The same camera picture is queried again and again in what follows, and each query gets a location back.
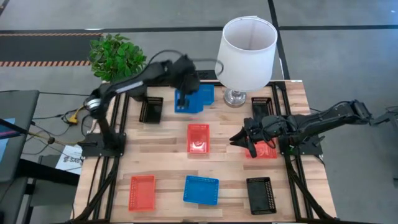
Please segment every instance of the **wooden tabletop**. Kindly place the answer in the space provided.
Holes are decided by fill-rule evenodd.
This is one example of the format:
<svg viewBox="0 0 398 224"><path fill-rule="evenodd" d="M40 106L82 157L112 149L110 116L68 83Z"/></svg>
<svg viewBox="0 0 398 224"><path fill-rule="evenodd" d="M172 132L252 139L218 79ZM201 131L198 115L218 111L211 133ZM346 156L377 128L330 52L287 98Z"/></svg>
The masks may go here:
<svg viewBox="0 0 398 224"><path fill-rule="evenodd" d="M309 107L302 82L286 81L293 114L308 114ZM241 147L230 146L228 139L241 130L243 118L252 116L251 97L272 97L270 87L248 93L248 100L240 108L230 108L223 101L225 87L215 87L215 102L198 114L174 113L174 89L148 88L149 96L164 98L160 124L139 122L141 104L130 100L125 132L127 145L120 160L116 184L112 222L287 222L294 221L294 211L283 157L277 159L246 159ZM279 94L283 105L282 94ZM119 118L122 108L119 107ZM206 157L187 154L187 125L210 125L210 154ZM335 216L324 166L314 156L302 156L309 191L325 209ZM96 158L84 161L75 197L75 212L85 208ZM155 175L155 211L129 212L129 188L134 175ZM220 180L217 206L184 202L183 190L187 175L199 175ZM277 213L251 215L246 178L270 177ZM92 196L98 188L97 172ZM305 217L302 195L297 189L302 216ZM104 217L106 192L101 204Z"/></svg>

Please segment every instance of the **red tray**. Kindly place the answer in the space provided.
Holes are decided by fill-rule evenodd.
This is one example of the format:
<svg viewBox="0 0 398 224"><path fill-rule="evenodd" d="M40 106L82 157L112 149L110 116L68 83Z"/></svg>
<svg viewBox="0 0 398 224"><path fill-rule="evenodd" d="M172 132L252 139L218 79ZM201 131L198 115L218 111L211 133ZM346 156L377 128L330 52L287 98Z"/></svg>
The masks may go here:
<svg viewBox="0 0 398 224"><path fill-rule="evenodd" d="M131 177L129 211L146 212L155 210L155 176Z"/></svg>
<svg viewBox="0 0 398 224"><path fill-rule="evenodd" d="M187 152L210 152L210 128L208 124L188 124Z"/></svg>
<svg viewBox="0 0 398 224"><path fill-rule="evenodd" d="M276 149L269 147L264 141L257 142L254 145L254 147L256 148L257 157L252 158L250 156L249 150L245 149L246 158L250 158L250 159L276 159L277 158Z"/></svg>

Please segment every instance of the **black plastic basket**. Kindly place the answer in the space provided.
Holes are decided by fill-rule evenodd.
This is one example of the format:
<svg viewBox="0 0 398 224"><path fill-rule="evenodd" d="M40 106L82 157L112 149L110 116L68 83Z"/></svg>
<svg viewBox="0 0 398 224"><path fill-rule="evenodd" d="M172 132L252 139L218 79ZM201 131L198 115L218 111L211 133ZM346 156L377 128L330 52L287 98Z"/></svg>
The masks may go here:
<svg viewBox="0 0 398 224"><path fill-rule="evenodd" d="M276 213L274 194L269 177L247 178L250 211L252 215Z"/></svg>
<svg viewBox="0 0 398 224"><path fill-rule="evenodd" d="M252 97L251 108L253 119L258 122L261 122L263 117L274 114L272 100L269 97Z"/></svg>
<svg viewBox="0 0 398 224"><path fill-rule="evenodd" d="M147 97L142 102L139 122L159 124L162 116L163 98Z"/></svg>

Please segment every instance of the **potted plant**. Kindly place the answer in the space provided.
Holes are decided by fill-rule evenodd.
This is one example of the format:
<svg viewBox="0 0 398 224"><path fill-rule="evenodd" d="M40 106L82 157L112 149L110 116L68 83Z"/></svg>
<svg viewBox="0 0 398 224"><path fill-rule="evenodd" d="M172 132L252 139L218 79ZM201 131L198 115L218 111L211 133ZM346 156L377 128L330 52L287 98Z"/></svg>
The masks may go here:
<svg viewBox="0 0 398 224"><path fill-rule="evenodd" d="M142 49L126 40L129 39L120 34L108 34L90 42L89 60L96 77L112 83L142 71L147 57Z"/></svg>

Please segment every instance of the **white lampshade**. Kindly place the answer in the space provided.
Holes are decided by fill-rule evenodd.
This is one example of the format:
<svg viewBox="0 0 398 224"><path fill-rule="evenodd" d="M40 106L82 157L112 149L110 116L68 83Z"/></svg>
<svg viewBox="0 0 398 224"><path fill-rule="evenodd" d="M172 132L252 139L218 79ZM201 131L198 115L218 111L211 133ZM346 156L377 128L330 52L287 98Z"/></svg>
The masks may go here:
<svg viewBox="0 0 398 224"><path fill-rule="evenodd" d="M278 34L275 27L256 16L239 17L223 29L218 60L224 72L218 80L234 91L256 91L271 80ZM216 72L221 70L216 65Z"/></svg>

